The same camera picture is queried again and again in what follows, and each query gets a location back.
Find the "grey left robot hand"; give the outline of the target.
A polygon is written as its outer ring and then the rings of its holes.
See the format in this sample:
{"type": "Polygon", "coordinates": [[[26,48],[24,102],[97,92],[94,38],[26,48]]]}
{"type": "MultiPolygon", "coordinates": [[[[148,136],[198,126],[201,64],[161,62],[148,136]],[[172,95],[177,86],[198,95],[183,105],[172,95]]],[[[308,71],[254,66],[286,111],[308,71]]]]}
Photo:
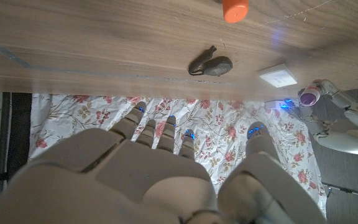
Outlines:
{"type": "Polygon", "coordinates": [[[314,80],[298,92],[298,104],[285,98],[280,107],[303,122],[319,145],[358,155],[358,102],[331,81],[314,80]],[[346,119],[323,121],[313,113],[312,106],[324,95],[343,110],[346,119]]]}

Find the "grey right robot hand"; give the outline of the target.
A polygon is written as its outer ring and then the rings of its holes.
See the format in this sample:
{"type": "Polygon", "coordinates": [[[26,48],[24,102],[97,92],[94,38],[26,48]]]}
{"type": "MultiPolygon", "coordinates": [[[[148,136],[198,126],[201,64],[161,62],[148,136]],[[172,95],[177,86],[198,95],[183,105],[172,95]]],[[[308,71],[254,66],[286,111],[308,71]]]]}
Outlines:
{"type": "Polygon", "coordinates": [[[187,130],[174,154],[175,117],[157,145],[138,103],[111,129],[87,129],[21,168],[0,195],[0,223],[325,223],[281,166],[266,126],[251,124],[246,157],[215,190],[187,130]]]}

